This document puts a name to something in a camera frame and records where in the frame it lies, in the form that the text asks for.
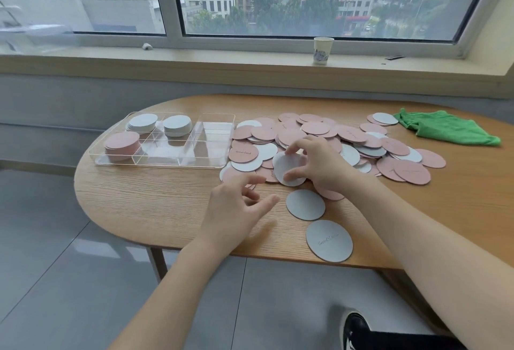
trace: oval table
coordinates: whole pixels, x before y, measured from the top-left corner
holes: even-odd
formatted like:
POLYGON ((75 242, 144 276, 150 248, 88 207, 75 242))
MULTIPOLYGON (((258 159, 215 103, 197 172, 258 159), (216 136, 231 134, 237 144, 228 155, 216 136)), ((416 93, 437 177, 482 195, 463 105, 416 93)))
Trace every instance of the oval table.
MULTIPOLYGON (((334 100, 249 95, 204 95, 171 100, 146 108, 148 112, 175 111, 193 120, 202 113, 231 113, 235 121, 261 116, 277 119, 284 112, 312 113, 358 127, 376 112, 432 112, 441 107, 402 101, 334 100)), ((490 134, 500 136, 501 147, 461 146, 418 138, 400 124, 389 126, 389 137, 413 148, 425 148, 447 160, 443 169, 430 169, 426 186, 398 183, 378 177, 407 202, 463 237, 514 266, 514 129, 494 119, 445 108, 473 119, 490 134)), ((82 209, 92 221, 112 234, 150 248, 154 269, 166 273, 162 248, 182 249, 196 235, 209 192, 220 184, 219 170, 97 166, 86 152, 74 178, 82 209)), ((301 186, 312 189, 312 183, 301 186)), ((326 264, 305 242, 310 224, 293 217, 286 197, 293 187, 258 185, 261 196, 277 193, 281 202, 232 253, 244 257, 326 264)), ((354 250, 340 263, 373 269, 401 269, 361 213, 344 199, 326 201, 324 219, 340 223, 350 233, 354 250)))

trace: green cloth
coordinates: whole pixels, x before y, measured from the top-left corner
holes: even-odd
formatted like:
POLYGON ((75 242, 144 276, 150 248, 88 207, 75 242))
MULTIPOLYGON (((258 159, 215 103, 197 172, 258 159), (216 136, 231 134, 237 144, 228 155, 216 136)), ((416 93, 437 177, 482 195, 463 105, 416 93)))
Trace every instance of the green cloth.
POLYGON ((400 124, 416 131, 416 136, 442 140, 445 142, 465 144, 499 146, 500 138, 485 132, 473 120, 465 120, 444 110, 433 113, 412 112, 404 108, 394 115, 400 124))

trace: tiled floor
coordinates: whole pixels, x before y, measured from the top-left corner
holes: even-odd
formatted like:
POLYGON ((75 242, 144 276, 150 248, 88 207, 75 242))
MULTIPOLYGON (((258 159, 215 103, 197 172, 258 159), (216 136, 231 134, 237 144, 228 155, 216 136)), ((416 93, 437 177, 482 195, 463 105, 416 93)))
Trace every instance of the tiled floor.
MULTIPOLYGON (((0 171, 1 350, 103 350, 156 285, 144 248, 88 223, 71 178, 0 171)), ((430 332, 373 271, 229 257, 186 349, 339 349, 344 305, 377 330, 430 332)))

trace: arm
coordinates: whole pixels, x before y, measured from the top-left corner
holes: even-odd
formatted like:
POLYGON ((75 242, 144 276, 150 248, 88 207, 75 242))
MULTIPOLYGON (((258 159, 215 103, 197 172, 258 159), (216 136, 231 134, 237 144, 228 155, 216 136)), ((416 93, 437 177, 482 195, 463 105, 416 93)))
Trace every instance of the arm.
POLYGON ((426 216, 374 176, 357 171, 323 138, 308 137, 306 166, 285 178, 306 177, 348 198, 376 231, 440 318, 475 349, 514 343, 514 269, 426 216))
POLYGON ((257 175, 243 176, 214 188, 198 235, 182 249, 171 270, 109 350, 182 349, 207 282, 223 259, 279 202, 277 195, 271 195, 255 203, 259 194, 245 187, 265 181, 257 175), (252 201, 244 201, 243 196, 252 201))

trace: acrylic organizer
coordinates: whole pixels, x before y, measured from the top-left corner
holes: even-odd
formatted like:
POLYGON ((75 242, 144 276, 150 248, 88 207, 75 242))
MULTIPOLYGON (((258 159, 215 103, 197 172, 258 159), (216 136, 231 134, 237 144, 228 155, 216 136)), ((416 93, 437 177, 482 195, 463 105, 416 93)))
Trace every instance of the acrylic organizer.
POLYGON ((181 112, 150 112, 157 115, 155 128, 151 132, 138 132, 140 148, 133 155, 125 157, 112 150, 106 154, 104 142, 118 132, 127 131, 130 120, 146 113, 149 112, 130 113, 104 132, 88 152, 95 164, 211 168, 221 168, 227 164, 234 129, 233 114, 203 113, 193 116, 181 112), (175 115, 189 116, 192 130, 184 136, 170 138, 164 134, 163 121, 175 115))

